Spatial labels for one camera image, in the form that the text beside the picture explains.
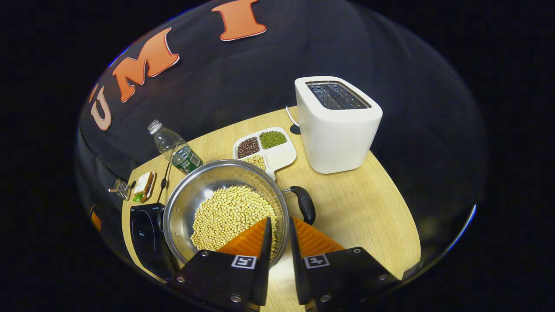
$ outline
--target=bread slice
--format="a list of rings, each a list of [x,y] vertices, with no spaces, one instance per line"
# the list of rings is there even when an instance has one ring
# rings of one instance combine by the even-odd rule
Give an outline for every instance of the bread slice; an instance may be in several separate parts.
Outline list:
[[[141,202],[144,203],[147,201],[147,199],[150,198],[150,196],[152,195],[152,191],[154,190],[154,182],[156,181],[156,172],[152,172],[152,182],[150,182],[150,187],[148,189],[148,191],[144,194],[143,198],[141,198]]]
[[[140,176],[137,180],[137,186],[133,190],[133,195],[148,193],[152,180],[154,178],[153,172],[147,172]]]

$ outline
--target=stainless steel pot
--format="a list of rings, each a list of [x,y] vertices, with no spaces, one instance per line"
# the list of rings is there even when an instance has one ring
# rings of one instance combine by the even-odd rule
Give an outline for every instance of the stainless steel pot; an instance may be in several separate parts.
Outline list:
[[[200,166],[181,180],[171,193],[162,220],[162,231],[171,252],[182,263],[187,263],[198,249],[190,237],[193,234],[195,213],[200,204],[220,188],[247,185],[258,192],[274,208],[276,222],[276,252],[270,259],[272,268],[281,258],[289,237],[289,212],[277,184],[260,168],[242,160],[218,160]],[[305,222],[316,218],[310,195],[301,187],[284,190],[295,193]]]

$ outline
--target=small metal grater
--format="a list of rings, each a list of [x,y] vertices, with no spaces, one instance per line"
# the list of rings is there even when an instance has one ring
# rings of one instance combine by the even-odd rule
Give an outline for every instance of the small metal grater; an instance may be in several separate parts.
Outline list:
[[[117,179],[115,181],[114,188],[108,189],[108,192],[115,193],[123,200],[129,200],[129,198],[131,198],[131,187],[121,179]]]

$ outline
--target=bottle label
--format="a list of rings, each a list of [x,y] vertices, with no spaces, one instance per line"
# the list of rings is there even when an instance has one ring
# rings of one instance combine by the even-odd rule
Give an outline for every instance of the bottle label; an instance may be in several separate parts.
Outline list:
[[[196,168],[203,165],[203,161],[200,157],[193,151],[189,153],[184,162],[175,165],[184,174],[189,174],[189,172],[195,170]]]

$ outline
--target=sandwich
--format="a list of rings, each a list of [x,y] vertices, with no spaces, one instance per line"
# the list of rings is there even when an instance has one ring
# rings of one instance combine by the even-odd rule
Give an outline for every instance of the sandwich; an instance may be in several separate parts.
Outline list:
[[[135,202],[143,203],[147,201],[150,195],[152,195],[155,178],[156,178],[156,173],[154,172],[147,172],[140,176],[140,178],[137,180],[137,185],[133,190],[133,195],[135,196],[135,199],[134,199]]]

